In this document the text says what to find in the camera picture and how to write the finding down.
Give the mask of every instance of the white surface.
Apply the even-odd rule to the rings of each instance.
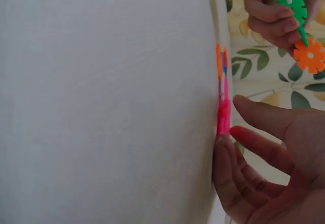
[[[0,222],[206,223],[209,1],[0,0],[0,12]]]

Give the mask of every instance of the fingernail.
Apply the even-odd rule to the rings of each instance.
[[[293,15],[293,12],[290,9],[282,9],[279,12],[279,18],[291,17],[292,15]]]
[[[296,30],[299,27],[299,22],[295,18],[291,19],[287,22],[287,24],[284,26],[284,31],[286,33],[291,32],[293,30]]]

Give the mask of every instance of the interlocking plastic pieces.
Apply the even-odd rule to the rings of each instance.
[[[308,47],[302,42],[296,44],[294,58],[301,70],[308,68],[309,73],[316,74],[325,69],[325,53],[322,51],[324,47],[318,41],[314,43],[311,38],[308,38],[307,41]]]

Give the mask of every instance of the child's hand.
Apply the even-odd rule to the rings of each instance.
[[[308,21],[317,12],[320,0],[304,0],[308,10]],[[290,49],[300,40],[297,31],[299,22],[289,7],[274,5],[276,0],[245,0],[249,13],[249,27],[260,33],[267,41],[283,49]]]

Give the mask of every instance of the finger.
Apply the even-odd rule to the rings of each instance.
[[[260,207],[264,205],[270,199],[265,194],[259,193],[254,188],[252,188],[244,178],[237,162],[236,146],[231,141],[230,137],[226,139],[226,148],[232,162],[233,179],[238,191],[242,197],[245,198],[254,207]]]
[[[225,136],[219,137],[214,149],[213,181],[225,212],[235,221],[248,223],[255,208],[238,191],[233,180],[232,163],[225,147]]]
[[[237,147],[236,156],[238,165],[244,178],[257,192],[264,193],[271,198],[276,198],[285,190],[285,186],[265,180],[247,163],[244,156],[241,154]]]
[[[290,17],[294,13],[286,6],[267,6],[262,0],[244,0],[246,11],[264,22],[274,22],[282,18]]]
[[[293,121],[303,113],[313,109],[289,110],[261,102],[253,102],[243,96],[234,96],[234,105],[242,118],[251,126],[263,130],[280,140]]]
[[[282,145],[241,126],[231,128],[230,132],[246,149],[257,154],[272,167],[288,175],[295,169],[293,161]]]
[[[254,16],[249,16],[248,25],[252,31],[264,36],[281,37],[296,30],[300,24],[294,17],[288,17],[275,22],[263,22]]]
[[[294,30],[292,32],[286,33],[281,37],[264,36],[264,38],[279,48],[289,49],[301,39],[301,36],[297,30]]]

